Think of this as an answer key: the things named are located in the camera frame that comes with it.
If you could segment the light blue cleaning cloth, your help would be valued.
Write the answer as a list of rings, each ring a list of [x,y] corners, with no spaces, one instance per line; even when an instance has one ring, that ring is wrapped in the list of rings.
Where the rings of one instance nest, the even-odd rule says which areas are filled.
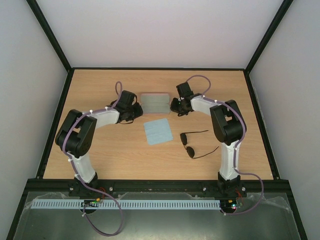
[[[167,118],[148,121],[143,124],[146,140],[150,146],[170,142],[173,134]]]

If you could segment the pink glasses case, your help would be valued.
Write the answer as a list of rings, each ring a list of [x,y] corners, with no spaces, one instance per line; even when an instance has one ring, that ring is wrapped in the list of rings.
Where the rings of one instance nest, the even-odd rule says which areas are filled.
[[[144,92],[140,95],[144,114],[169,114],[170,95],[166,92]]]

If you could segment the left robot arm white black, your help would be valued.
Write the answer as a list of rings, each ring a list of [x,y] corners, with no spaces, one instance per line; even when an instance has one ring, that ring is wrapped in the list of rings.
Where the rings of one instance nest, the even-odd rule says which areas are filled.
[[[136,94],[123,90],[118,98],[104,108],[81,112],[72,109],[66,115],[55,137],[55,144],[68,157],[74,170],[74,182],[69,195],[73,197],[97,197],[102,194],[98,186],[98,174],[91,164],[89,150],[95,130],[107,125],[127,124],[143,115]]]

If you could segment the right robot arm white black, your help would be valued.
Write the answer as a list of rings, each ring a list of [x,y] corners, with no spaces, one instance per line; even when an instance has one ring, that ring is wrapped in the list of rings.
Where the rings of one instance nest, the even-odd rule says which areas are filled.
[[[217,188],[221,195],[229,196],[240,186],[239,149],[247,127],[234,100],[213,100],[194,93],[187,82],[176,86],[179,97],[173,98],[170,110],[179,117],[190,112],[201,112],[211,117],[213,132],[221,143],[221,165]]]

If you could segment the black gold sunglasses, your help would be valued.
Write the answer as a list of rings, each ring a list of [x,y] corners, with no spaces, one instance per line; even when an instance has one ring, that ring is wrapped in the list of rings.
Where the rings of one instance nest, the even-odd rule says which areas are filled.
[[[215,146],[211,151],[208,151],[206,153],[204,152],[199,152],[199,147],[193,146],[192,143],[190,142],[190,135],[199,135],[208,132],[208,130],[202,130],[202,131],[187,131],[187,132],[182,132],[179,134],[180,141],[187,153],[187,155],[195,160],[195,159],[200,159],[204,158],[206,156],[209,156],[211,154],[214,154],[220,147]]]

